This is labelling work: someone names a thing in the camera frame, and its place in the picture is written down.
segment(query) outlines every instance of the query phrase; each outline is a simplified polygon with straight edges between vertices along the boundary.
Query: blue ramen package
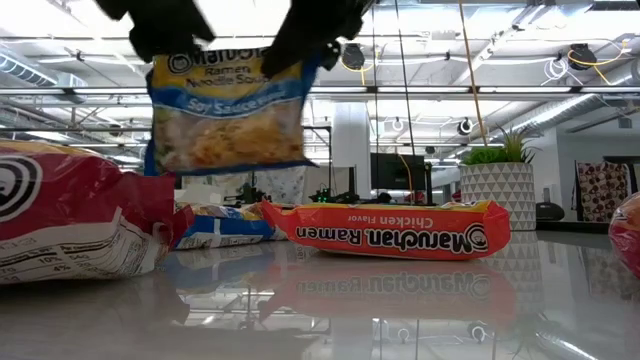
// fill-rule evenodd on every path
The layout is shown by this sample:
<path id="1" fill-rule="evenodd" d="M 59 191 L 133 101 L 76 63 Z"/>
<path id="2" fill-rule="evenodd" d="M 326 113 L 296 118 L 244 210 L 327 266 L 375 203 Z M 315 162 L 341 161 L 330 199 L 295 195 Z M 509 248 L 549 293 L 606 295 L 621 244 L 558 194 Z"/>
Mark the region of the blue ramen package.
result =
<path id="1" fill-rule="evenodd" d="M 150 79 L 147 175 L 206 175 L 310 164 L 302 107 L 317 62 L 267 79 L 266 48 L 158 56 Z"/>

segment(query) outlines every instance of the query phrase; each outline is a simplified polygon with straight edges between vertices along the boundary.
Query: black monitor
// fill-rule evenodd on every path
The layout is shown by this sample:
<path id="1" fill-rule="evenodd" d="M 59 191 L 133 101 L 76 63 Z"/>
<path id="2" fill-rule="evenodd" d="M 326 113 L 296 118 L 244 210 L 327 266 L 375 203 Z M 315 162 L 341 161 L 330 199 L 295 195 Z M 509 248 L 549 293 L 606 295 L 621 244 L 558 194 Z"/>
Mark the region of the black monitor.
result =
<path id="1" fill-rule="evenodd" d="M 414 191 L 427 190 L 424 156 L 402 155 L 411 170 L 411 187 Z M 371 153 L 371 188 L 385 190 L 409 190 L 407 166 L 398 154 Z"/>

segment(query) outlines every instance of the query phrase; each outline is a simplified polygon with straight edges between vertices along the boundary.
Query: white column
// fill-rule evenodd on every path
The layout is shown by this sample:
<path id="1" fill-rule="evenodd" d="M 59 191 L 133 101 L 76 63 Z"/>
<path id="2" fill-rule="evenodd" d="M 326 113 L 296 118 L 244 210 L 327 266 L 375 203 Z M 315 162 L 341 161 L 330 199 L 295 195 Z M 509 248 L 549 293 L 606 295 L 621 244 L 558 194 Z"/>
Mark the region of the white column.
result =
<path id="1" fill-rule="evenodd" d="M 356 193 L 371 198 L 371 155 L 367 104 L 336 103 L 332 124 L 333 165 L 355 167 Z"/>

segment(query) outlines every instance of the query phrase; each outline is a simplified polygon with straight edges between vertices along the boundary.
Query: chicken flavor ramen package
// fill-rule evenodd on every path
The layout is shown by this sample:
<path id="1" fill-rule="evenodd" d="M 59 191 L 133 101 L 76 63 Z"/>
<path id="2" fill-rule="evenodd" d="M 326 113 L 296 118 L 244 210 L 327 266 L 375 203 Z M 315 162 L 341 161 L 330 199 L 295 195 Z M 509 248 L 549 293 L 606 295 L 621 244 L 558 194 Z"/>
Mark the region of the chicken flavor ramen package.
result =
<path id="1" fill-rule="evenodd" d="M 509 213 L 493 201 L 441 207 L 310 204 L 292 210 L 263 201 L 262 211 L 289 240 L 330 252 L 467 260 L 489 256 L 511 239 Z"/>
<path id="2" fill-rule="evenodd" d="M 301 113 L 317 61 L 267 79 L 266 48 L 158 56 L 148 86 L 148 175 L 206 175 L 310 164 Z"/>

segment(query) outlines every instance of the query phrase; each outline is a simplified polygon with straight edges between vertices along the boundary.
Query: red ramen package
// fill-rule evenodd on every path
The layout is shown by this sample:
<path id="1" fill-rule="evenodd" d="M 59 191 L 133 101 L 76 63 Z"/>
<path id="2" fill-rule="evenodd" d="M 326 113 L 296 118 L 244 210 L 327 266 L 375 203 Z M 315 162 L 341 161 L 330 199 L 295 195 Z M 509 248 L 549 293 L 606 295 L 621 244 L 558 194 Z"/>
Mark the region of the red ramen package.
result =
<path id="1" fill-rule="evenodd" d="M 620 260 L 640 278 L 640 193 L 632 195 L 616 210 L 609 238 Z"/>
<path id="2" fill-rule="evenodd" d="M 318 61 L 271 79 L 266 48 L 158 56 L 148 86 L 148 175 L 206 175 L 307 165 L 302 108 Z"/>
<path id="3" fill-rule="evenodd" d="M 265 219 L 289 240 L 320 250 L 427 260 L 467 260 L 511 239 L 509 213 L 493 201 L 441 207 L 262 202 Z"/>
<path id="4" fill-rule="evenodd" d="M 174 179 L 79 149 L 0 141 L 0 284 L 149 272 L 193 221 Z"/>

